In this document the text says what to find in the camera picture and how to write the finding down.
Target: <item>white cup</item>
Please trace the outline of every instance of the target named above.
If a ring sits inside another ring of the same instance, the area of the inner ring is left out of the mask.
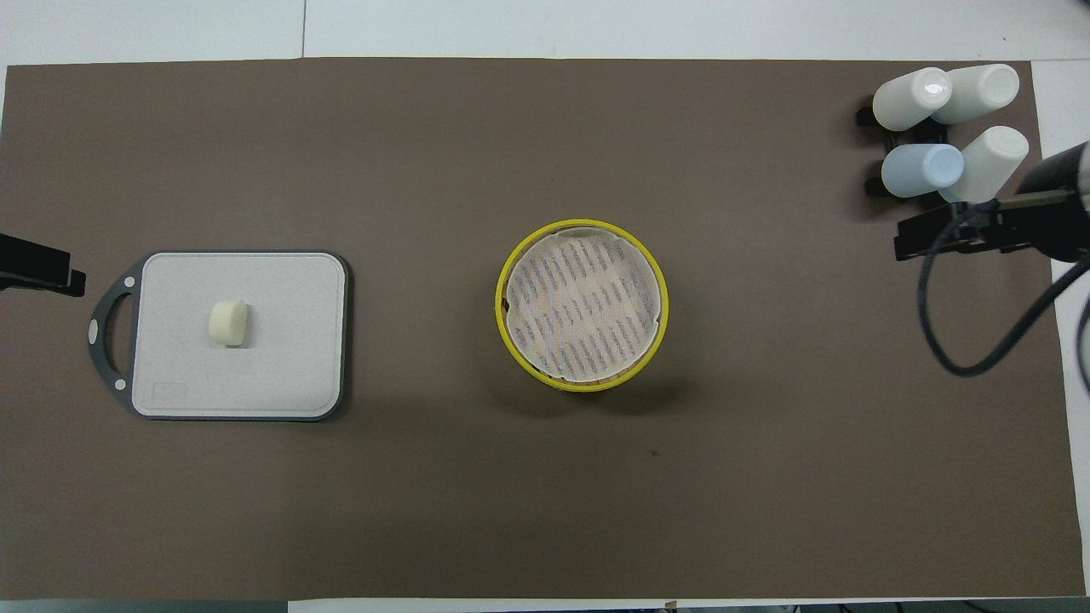
[[[953,185],[965,160],[953,145],[900,145],[882,161],[882,183],[898,197],[912,197]]]
[[[1021,132],[1006,125],[989,128],[961,149],[961,178],[938,193],[946,202],[988,202],[1000,193],[1028,154],[1029,141]]]
[[[931,116],[940,123],[960,123],[1001,109],[1018,95],[1018,73],[1007,64],[959,68],[946,73],[954,87],[948,103]]]
[[[950,80],[937,68],[924,68],[886,81],[874,92],[874,119],[886,130],[903,132],[950,99]]]

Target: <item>yellow rim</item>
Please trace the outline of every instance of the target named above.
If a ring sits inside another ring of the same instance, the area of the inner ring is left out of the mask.
[[[530,245],[541,240],[547,235],[553,232],[558,232],[568,228],[576,227],[592,227],[602,228],[608,230],[634,244],[640,253],[647,259],[647,263],[651,264],[651,269],[655,273],[655,280],[658,281],[658,291],[662,293],[662,313],[658,316],[658,332],[655,334],[654,340],[651,342],[651,347],[643,353],[640,361],[632,364],[628,371],[618,376],[617,378],[593,384],[573,384],[564,381],[557,381],[547,374],[538,371],[525,358],[522,357],[522,352],[519,348],[514,346],[514,341],[511,339],[511,335],[507,332],[507,321],[506,313],[504,312],[504,289],[507,287],[508,276],[511,274],[511,269],[514,267],[514,263],[518,259],[528,250]],[[549,224],[544,228],[538,229],[529,237],[522,239],[519,247],[514,248],[511,255],[508,256],[507,262],[504,263],[504,268],[499,273],[499,283],[496,284],[496,303],[494,305],[496,311],[496,326],[499,328],[499,336],[504,338],[504,345],[507,346],[507,350],[511,352],[514,361],[519,362],[526,372],[532,374],[534,378],[556,387],[557,389],[564,389],[566,392],[600,392],[602,389],[608,389],[610,387],[616,387],[621,383],[635,376],[638,372],[643,370],[643,366],[647,365],[647,362],[655,357],[655,352],[658,351],[658,346],[663,342],[663,336],[666,334],[666,321],[669,318],[670,313],[670,299],[669,295],[666,292],[666,279],[663,277],[663,269],[658,267],[658,262],[655,262],[655,257],[651,255],[646,247],[640,242],[635,237],[628,233],[627,231],[614,226],[613,224],[607,224],[605,221],[598,221],[597,219],[565,219],[564,221],[557,221],[555,224]]]

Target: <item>white table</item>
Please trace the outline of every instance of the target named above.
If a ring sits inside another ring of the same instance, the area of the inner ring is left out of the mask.
[[[1090,3],[1083,0],[0,0],[4,70],[28,63],[329,56],[1031,60],[1042,154],[1090,140]],[[1053,263],[1054,276],[1063,269]],[[1090,396],[1075,363],[1074,337],[1088,296],[1090,279],[1082,279],[1056,303],[1085,536],[1090,536]],[[1090,585],[1086,537],[1082,551]],[[293,602],[290,610],[653,608],[685,594],[661,596],[352,599]],[[679,605],[786,602],[801,601],[680,600]]]

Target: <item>brown mat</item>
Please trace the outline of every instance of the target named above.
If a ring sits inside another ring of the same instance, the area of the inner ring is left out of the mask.
[[[5,232],[88,296],[0,299],[0,598],[869,597],[1082,592],[1053,317],[946,374],[893,257],[906,204],[852,113],[887,62],[328,59],[16,67]],[[1028,64],[1007,109],[1040,159]],[[658,356],[594,396],[532,380],[492,296],[537,227],[656,255]],[[355,275],[351,389],[315,424],[153,422],[87,357],[153,251],[324,249]],[[990,348],[1049,283],[949,256],[940,334]]]

